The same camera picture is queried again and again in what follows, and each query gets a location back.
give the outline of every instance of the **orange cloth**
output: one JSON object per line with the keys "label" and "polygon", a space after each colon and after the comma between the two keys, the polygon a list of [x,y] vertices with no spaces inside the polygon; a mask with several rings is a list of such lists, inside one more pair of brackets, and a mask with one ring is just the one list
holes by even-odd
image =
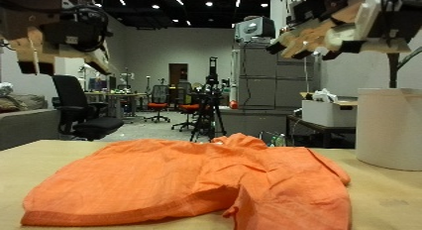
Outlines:
{"label": "orange cloth", "polygon": [[240,134],[206,144],[123,141],[33,188],[21,223],[135,224],[226,209],[238,230],[348,229],[348,182],[343,170],[306,148],[267,148]]}

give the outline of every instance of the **camera tripod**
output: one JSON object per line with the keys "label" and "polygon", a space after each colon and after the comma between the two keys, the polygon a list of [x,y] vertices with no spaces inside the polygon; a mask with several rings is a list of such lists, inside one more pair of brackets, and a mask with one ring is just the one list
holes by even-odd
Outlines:
{"label": "camera tripod", "polygon": [[195,127],[191,133],[190,142],[194,140],[194,137],[199,134],[207,134],[208,141],[214,138],[214,116],[216,118],[216,122],[219,124],[220,133],[224,136],[226,132],[223,129],[223,124],[220,120],[219,113],[219,99],[220,92],[214,86],[218,84],[216,74],[215,74],[215,57],[210,57],[210,75],[207,76],[207,86],[208,90],[204,89],[204,92],[198,94],[199,96],[199,117],[196,119]]}

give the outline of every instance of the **table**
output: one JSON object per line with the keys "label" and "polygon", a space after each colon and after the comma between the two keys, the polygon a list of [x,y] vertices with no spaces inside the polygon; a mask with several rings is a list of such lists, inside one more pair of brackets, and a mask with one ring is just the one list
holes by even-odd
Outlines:
{"label": "table", "polygon": [[105,102],[105,92],[85,92],[87,103],[90,102]]}
{"label": "table", "polygon": [[318,133],[323,134],[323,148],[328,148],[331,144],[331,134],[355,134],[355,127],[326,127],[319,124],[314,124],[303,121],[303,119],[294,115],[286,116],[286,137],[290,137],[290,123],[295,125],[302,125]]}
{"label": "table", "polygon": [[134,117],[135,113],[135,98],[146,96],[146,93],[106,93],[106,92],[86,92],[86,99],[93,102],[107,102],[107,116],[122,119],[121,112],[121,99],[127,98],[127,102],[131,104],[130,117]]}
{"label": "table", "polygon": [[121,112],[121,99],[127,98],[130,105],[130,116],[134,117],[135,113],[135,98],[146,96],[146,93],[106,93],[107,110],[113,110],[114,113],[110,116],[122,119]]}
{"label": "table", "polygon": [[[19,229],[22,199],[29,190],[57,169],[102,148],[105,142],[38,141],[0,152],[0,226]],[[351,229],[422,229],[422,172],[403,172],[357,161],[354,150],[312,149],[330,158],[350,174]],[[154,221],[130,226],[77,228],[95,229],[232,229],[231,219],[220,211],[196,217]],[[25,227],[25,230],[43,229]],[[50,230],[69,228],[45,228]]]}

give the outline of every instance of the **red chair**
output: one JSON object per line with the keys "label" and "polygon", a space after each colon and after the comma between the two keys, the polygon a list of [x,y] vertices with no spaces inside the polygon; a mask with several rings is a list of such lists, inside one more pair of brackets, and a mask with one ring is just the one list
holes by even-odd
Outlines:
{"label": "red chair", "polygon": [[147,109],[156,111],[156,115],[148,118],[144,118],[144,122],[147,119],[152,120],[154,123],[159,122],[159,119],[163,119],[170,123],[170,119],[164,116],[160,116],[159,112],[168,107],[168,86],[163,84],[156,84],[152,86],[151,99],[147,103]]}
{"label": "red chair", "polygon": [[195,126],[195,122],[190,119],[190,116],[194,116],[194,114],[199,110],[199,103],[195,102],[195,95],[191,93],[191,85],[187,82],[180,82],[176,84],[176,90],[178,90],[178,109],[182,114],[186,115],[186,121],[179,124],[174,124],[171,126],[171,130],[174,130],[174,127],[180,126],[179,132],[183,131],[183,128],[188,128],[188,126]]}

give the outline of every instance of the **doorway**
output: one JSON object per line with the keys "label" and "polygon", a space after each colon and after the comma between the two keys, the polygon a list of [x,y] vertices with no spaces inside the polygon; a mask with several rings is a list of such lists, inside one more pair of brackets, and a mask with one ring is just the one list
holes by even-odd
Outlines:
{"label": "doorway", "polygon": [[187,64],[186,63],[168,63],[168,101],[172,108],[176,109],[176,89],[175,85],[180,81],[187,81]]}
{"label": "doorway", "polygon": [[168,63],[168,84],[175,86],[179,81],[187,81],[187,64]]}

